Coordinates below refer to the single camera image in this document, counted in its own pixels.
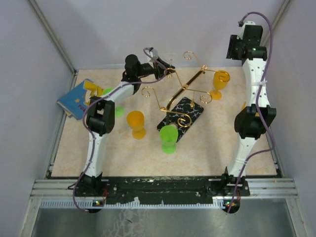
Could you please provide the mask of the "orange goblet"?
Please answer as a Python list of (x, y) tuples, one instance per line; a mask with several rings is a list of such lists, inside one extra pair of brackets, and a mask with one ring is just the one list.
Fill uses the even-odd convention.
[(245, 107), (246, 107), (246, 101), (244, 102), (244, 104), (243, 104), (243, 106), (242, 106), (242, 108), (241, 108), (241, 111), (242, 111)]
[(224, 89), (230, 81), (230, 75), (228, 72), (220, 70), (214, 73), (213, 87), (214, 89), (210, 92), (213, 100), (220, 100), (222, 93), (220, 90)]
[(132, 129), (132, 136), (135, 139), (141, 140), (146, 136), (145, 117), (141, 111), (132, 111), (127, 117), (126, 121)]

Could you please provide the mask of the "gold wine glass rack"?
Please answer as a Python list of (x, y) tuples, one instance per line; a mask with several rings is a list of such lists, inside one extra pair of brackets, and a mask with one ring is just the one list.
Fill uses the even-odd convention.
[(191, 89), (190, 86), (206, 72), (213, 72), (213, 78), (219, 79), (220, 82), (228, 82), (230, 80), (228, 72), (211, 70), (207, 65), (202, 65), (196, 54), (192, 51), (184, 52), (183, 57), (187, 60), (191, 60), (194, 57), (200, 66), (199, 71), (186, 83), (180, 83), (180, 89), (171, 96), (166, 106), (158, 105), (159, 110), (166, 113), (166, 116), (157, 125), (157, 130), (161, 131), (167, 125), (176, 126), (178, 131), (177, 141), (180, 141), (204, 111), (204, 107), (195, 102), (195, 94), (200, 95), (199, 100), (203, 104), (209, 104), (215, 99), (215, 96), (210, 91)]

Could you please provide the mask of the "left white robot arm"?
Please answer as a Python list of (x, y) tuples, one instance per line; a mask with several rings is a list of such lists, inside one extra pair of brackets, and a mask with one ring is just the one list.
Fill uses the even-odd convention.
[(84, 112), (84, 127), (89, 132), (89, 146), (83, 172), (78, 178), (73, 196), (97, 196), (103, 190), (102, 163), (105, 157), (106, 140), (115, 125), (115, 106), (134, 95), (142, 84), (142, 78), (155, 76), (155, 83), (174, 72), (175, 67), (158, 56), (149, 56), (147, 63), (140, 63), (138, 57), (130, 54), (125, 59), (125, 70), (117, 87), (103, 96), (92, 96)]

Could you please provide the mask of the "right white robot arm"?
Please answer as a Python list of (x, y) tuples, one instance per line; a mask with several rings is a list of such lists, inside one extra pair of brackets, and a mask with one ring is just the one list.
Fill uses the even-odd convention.
[(263, 28), (253, 21), (239, 25), (241, 33), (230, 36), (227, 58), (242, 62), (246, 102), (234, 121), (237, 145), (220, 184), (219, 193), (228, 196), (236, 194), (238, 186), (243, 186), (242, 177), (245, 176), (251, 151), (277, 115), (276, 109), (270, 106), (266, 92), (268, 53), (266, 47), (260, 45)]

